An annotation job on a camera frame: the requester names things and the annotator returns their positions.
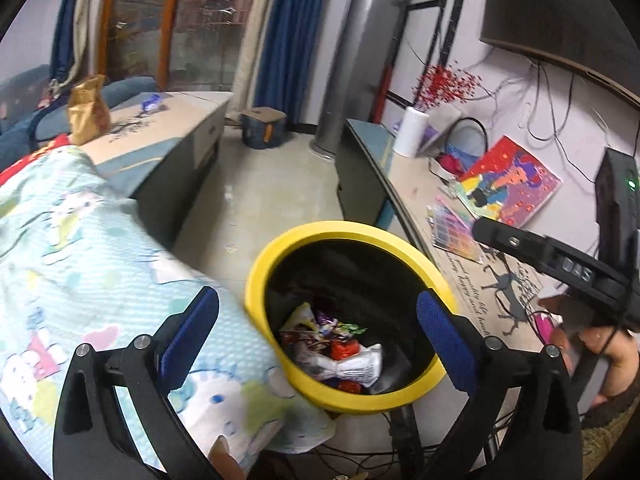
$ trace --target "brown paper bag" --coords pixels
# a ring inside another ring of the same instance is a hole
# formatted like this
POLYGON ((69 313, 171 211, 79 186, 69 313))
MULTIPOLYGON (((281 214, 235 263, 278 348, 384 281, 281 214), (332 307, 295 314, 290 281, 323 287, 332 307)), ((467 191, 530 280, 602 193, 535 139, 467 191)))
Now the brown paper bag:
POLYGON ((71 89, 66 115, 71 124, 69 142, 82 146, 109 131, 111 120, 109 108, 100 90, 103 75, 92 75, 71 89))

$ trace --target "metal screw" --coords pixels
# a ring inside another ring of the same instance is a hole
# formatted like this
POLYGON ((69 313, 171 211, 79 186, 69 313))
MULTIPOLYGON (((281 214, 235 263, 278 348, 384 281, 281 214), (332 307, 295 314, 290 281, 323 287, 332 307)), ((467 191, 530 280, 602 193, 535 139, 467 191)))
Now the metal screw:
POLYGON ((84 357, 89 353, 90 349, 91 349, 90 345, 88 345, 87 343, 82 343, 78 348, 76 348, 76 355, 78 357, 84 357))
POLYGON ((148 335, 139 335, 133 342, 133 346, 135 346, 138 350, 142 350, 148 347, 149 343, 151 343, 151 338, 148 335))
POLYGON ((560 349, 556 345, 548 345, 545 352, 549 357, 560 357, 560 349))
POLYGON ((495 335, 491 335, 487 339, 485 339, 484 344, 489 350, 499 350, 500 348, 502 348, 502 341, 495 335))

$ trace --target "blue curtain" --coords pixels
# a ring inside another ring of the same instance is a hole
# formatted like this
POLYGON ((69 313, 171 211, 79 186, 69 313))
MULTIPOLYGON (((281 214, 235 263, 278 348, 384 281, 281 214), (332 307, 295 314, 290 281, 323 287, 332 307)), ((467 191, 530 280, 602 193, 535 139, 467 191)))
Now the blue curtain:
POLYGON ((322 0, 274 0, 260 59, 254 106, 268 106, 299 122, 322 0))

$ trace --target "wall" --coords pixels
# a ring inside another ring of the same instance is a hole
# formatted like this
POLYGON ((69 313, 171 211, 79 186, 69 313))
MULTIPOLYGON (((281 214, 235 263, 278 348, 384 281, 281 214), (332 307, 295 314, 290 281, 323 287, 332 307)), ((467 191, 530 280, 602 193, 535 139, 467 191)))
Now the wall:
MULTIPOLYGON (((428 0, 412 0, 412 3, 420 1, 428 0)), ((511 137, 563 180, 559 191, 529 221, 527 229, 558 238, 581 250, 594 248, 598 225, 595 222, 593 184, 567 163, 555 142, 538 142, 529 135, 526 124, 536 96, 536 69, 529 60, 524 56, 495 49, 481 62, 491 52, 489 46, 478 40, 483 7, 484 0, 464 0, 449 63, 460 68, 472 66, 470 71, 481 76, 483 86, 491 91, 497 89, 507 78, 521 76, 523 79, 500 90, 497 103, 479 89, 476 95, 483 99, 468 102, 460 108, 465 114, 478 118, 487 126, 490 145, 503 135, 511 137)), ((434 30, 437 12, 432 12, 433 10, 424 9, 414 12, 414 16, 410 15, 396 62, 390 89, 410 101, 413 100, 412 87, 423 67, 417 55, 424 59, 434 30)), ((450 3, 447 3, 443 30, 446 30, 449 15, 450 3)), ((439 47, 437 44, 436 56, 432 62, 437 62, 439 47)), ((571 75, 561 68, 549 65, 545 67, 550 79, 556 121, 560 124, 568 106, 571 75)), ((539 137, 548 137, 553 133, 551 106, 544 78, 542 81, 538 109, 532 117, 530 129, 539 137)), ((572 106, 560 139, 569 159, 591 180, 594 179, 607 145, 607 128, 599 123, 594 110, 607 123, 610 145, 626 153, 634 150, 639 121, 637 110, 605 89, 576 76, 572 106)), ((402 108, 387 100, 382 122, 391 127, 401 117, 402 108)))
MULTIPOLYGON (((41 64, 49 64, 62 0, 27 0, 0 42, 0 82, 41 64)), ((93 67, 102 0, 91 0, 88 62, 93 67)))
POLYGON ((324 0, 322 17, 316 39, 316 50, 311 59, 309 82, 305 103, 302 107, 302 122, 318 124, 324 92, 329 81, 331 66, 342 31, 350 0, 324 0))

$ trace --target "television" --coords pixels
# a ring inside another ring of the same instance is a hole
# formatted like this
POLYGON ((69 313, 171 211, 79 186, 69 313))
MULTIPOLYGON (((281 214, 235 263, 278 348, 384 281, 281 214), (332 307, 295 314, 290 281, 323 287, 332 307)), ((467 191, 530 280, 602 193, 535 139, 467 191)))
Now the television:
POLYGON ((640 107, 640 0, 486 0, 480 39, 586 75, 640 107))

